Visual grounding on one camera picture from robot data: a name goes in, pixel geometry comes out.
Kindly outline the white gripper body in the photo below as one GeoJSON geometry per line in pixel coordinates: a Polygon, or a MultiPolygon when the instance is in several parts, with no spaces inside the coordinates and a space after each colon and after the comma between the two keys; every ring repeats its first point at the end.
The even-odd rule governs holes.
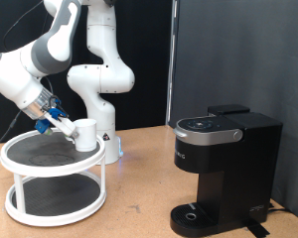
{"type": "Polygon", "coordinates": [[[61,117],[60,119],[54,119],[51,114],[45,113],[44,117],[48,119],[54,126],[61,130],[66,136],[70,136],[76,131],[75,123],[69,118],[61,117]]]}

